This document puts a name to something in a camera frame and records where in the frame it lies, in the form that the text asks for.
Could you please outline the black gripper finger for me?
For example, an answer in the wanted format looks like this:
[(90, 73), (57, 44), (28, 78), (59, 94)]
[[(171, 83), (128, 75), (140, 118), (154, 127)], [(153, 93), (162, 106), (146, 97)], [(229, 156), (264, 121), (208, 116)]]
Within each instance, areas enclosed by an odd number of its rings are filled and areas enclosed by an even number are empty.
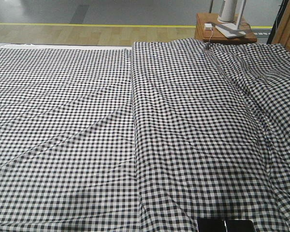
[(198, 232), (226, 232), (225, 222), (220, 219), (198, 218)]
[(226, 220), (225, 225), (227, 232), (255, 232), (251, 220)]

